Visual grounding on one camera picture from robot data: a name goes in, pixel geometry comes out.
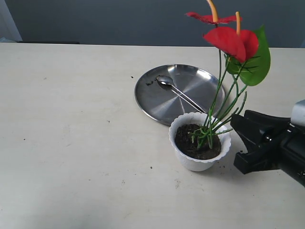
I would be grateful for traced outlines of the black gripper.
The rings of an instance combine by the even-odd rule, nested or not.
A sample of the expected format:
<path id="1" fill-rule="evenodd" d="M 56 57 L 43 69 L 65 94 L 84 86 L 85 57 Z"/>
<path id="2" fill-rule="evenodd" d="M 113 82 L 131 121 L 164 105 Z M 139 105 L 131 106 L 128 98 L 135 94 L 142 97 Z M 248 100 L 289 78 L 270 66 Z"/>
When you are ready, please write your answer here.
<path id="1" fill-rule="evenodd" d="M 248 151 L 236 153 L 234 166 L 244 175 L 282 170 L 304 186 L 305 129 L 290 121 L 289 117 L 252 110 L 246 110 L 244 115 L 234 114 L 230 125 Z"/>

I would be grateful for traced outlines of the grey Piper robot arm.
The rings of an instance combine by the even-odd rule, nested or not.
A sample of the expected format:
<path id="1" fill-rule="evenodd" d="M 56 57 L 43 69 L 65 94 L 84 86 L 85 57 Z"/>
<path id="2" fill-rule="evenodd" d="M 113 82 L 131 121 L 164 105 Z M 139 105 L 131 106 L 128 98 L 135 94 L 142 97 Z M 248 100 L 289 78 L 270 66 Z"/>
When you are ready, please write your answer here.
<path id="1" fill-rule="evenodd" d="M 297 102 L 291 117 L 276 117 L 246 110 L 234 114 L 231 127 L 243 141 L 234 166 L 243 174 L 280 169 L 305 184 L 305 102 Z"/>

